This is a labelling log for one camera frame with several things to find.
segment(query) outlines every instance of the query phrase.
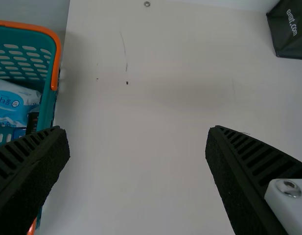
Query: metal screw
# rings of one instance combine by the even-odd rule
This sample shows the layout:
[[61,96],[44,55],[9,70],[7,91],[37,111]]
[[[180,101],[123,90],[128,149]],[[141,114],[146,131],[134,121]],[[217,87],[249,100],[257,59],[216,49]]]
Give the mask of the metal screw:
[[277,180],[276,187],[280,192],[288,195],[289,197],[297,198],[297,197],[301,197],[302,195],[302,191],[300,187],[296,183],[290,180],[285,180],[285,179]]

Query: blue packaging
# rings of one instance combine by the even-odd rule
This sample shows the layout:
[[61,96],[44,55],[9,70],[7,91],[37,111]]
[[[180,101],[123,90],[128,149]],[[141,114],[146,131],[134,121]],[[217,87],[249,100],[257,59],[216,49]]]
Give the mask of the blue packaging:
[[26,127],[28,113],[40,104],[41,93],[0,79],[0,123]]

